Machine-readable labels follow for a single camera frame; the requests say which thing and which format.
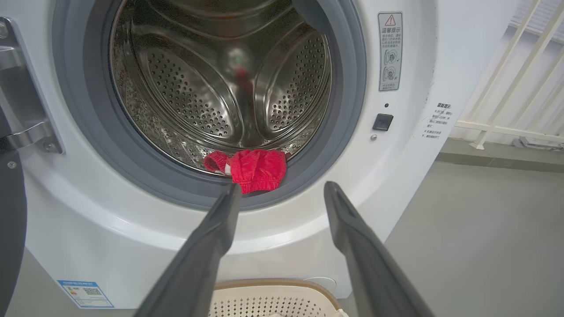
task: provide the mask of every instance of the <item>warning label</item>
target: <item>warning label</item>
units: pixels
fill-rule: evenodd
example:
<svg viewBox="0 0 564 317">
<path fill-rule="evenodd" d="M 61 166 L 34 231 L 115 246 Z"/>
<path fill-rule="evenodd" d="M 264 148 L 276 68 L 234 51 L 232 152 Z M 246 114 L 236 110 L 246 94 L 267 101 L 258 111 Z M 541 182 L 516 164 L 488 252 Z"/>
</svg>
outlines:
<svg viewBox="0 0 564 317">
<path fill-rule="evenodd" d="M 399 89 L 403 26 L 400 12 L 378 14 L 380 29 L 380 91 Z"/>
<path fill-rule="evenodd" d="M 447 103 L 438 103 L 433 114 L 425 118 L 421 129 L 421 137 L 425 139 L 439 139 L 442 135 L 448 136 L 447 125 L 452 120 L 452 106 Z"/>
</svg>

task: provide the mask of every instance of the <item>front-loading washing machine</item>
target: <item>front-loading washing machine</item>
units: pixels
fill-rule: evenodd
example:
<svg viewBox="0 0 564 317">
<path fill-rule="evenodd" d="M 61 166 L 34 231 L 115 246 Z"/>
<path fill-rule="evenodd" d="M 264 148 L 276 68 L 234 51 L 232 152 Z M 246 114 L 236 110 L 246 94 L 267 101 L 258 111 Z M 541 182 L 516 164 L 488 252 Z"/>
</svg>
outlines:
<svg viewBox="0 0 564 317">
<path fill-rule="evenodd" d="M 70 298 L 72 283 L 106 298 L 79 307 L 136 308 L 231 182 L 204 157 L 278 149 L 287 174 L 243 197 L 218 280 L 309 279 L 347 297 L 324 183 L 385 240 L 516 5 L 2 3 L 0 137 L 12 156 L 0 169 L 7 182 L 23 167 L 25 245 Z"/>
</svg>

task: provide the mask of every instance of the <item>gray floor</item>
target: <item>gray floor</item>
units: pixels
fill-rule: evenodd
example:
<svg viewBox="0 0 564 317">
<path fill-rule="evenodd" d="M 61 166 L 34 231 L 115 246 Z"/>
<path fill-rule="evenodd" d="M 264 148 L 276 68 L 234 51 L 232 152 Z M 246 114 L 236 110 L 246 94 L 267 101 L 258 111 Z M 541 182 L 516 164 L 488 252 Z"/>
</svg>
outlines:
<svg viewBox="0 0 564 317">
<path fill-rule="evenodd" d="M 562 316 L 563 193 L 564 174 L 435 163 L 386 246 L 437 316 Z M 26 253 L 6 316 L 133 313 L 79 310 Z"/>
</svg>

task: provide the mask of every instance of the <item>warning sticker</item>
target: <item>warning sticker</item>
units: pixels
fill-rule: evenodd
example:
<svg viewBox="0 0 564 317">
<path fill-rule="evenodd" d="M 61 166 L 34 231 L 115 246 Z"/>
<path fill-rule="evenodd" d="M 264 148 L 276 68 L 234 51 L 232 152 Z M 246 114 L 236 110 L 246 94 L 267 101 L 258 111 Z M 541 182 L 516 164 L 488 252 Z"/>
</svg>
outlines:
<svg viewBox="0 0 564 317">
<path fill-rule="evenodd" d="M 447 125 L 452 119 L 452 106 L 447 103 L 438 103 L 433 114 L 424 119 L 424 125 L 420 127 L 421 137 L 425 139 L 440 139 L 442 135 L 447 137 Z"/>
<path fill-rule="evenodd" d="M 402 71 L 402 14 L 379 13 L 380 27 L 380 91 L 399 89 Z"/>
<path fill-rule="evenodd" d="M 81 308 L 114 308 L 95 282 L 57 280 Z"/>
</svg>

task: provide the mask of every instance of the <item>laundry basket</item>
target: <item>laundry basket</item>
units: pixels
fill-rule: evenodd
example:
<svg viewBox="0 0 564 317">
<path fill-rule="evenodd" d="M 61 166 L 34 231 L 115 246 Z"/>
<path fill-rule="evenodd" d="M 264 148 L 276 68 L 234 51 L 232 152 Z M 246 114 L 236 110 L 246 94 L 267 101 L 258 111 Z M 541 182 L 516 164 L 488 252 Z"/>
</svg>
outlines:
<svg viewBox="0 0 564 317">
<path fill-rule="evenodd" d="M 211 298 L 209 317 L 346 316 L 323 287 L 307 281 L 259 279 L 220 283 Z"/>
</svg>

